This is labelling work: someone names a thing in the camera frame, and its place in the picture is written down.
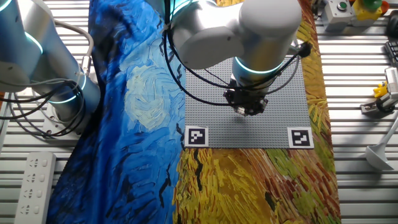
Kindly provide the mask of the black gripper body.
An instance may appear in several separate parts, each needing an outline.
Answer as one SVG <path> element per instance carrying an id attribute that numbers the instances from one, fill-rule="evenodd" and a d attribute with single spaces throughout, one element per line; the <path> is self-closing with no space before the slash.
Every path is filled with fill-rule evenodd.
<path id="1" fill-rule="evenodd" d="M 265 98 L 265 96 L 258 95 L 257 93 L 252 91 L 246 91 L 246 90 L 238 90 L 238 91 L 239 91 L 239 99 L 241 100 L 241 104 L 248 104 L 259 98 Z"/>

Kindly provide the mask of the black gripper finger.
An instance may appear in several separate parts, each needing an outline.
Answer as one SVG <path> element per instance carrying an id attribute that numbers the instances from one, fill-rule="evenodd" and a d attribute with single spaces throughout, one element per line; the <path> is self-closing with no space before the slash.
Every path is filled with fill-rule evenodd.
<path id="1" fill-rule="evenodd" d="M 223 96 L 226 98 L 228 105 L 232 108 L 237 108 L 241 106 L 241 100 L 239 99 L 239 91 L 238 90 L 226 90 L 223 93 Z"/>
<path id="2" fill-rule="evenodd" d="M 265 98 L 259 98 L 253 102 L 250 102 L 245 106 L 245 114 L 255 116 L 259 113 L 263 113 L 267 104 L 268 100 Z"/>

